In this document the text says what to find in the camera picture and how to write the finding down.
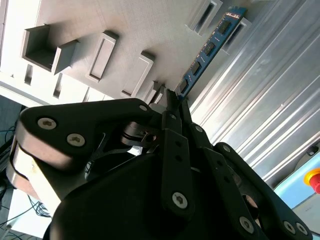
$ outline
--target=corrugated metal panel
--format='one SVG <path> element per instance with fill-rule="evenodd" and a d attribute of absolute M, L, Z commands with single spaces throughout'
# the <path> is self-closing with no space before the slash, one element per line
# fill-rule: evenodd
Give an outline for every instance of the corrugated metal panel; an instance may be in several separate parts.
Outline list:
<path fill-rule="evenodd" d="M 270 185 L 320 139 L 320 1 L 277 1 L 192 105 Z"/>

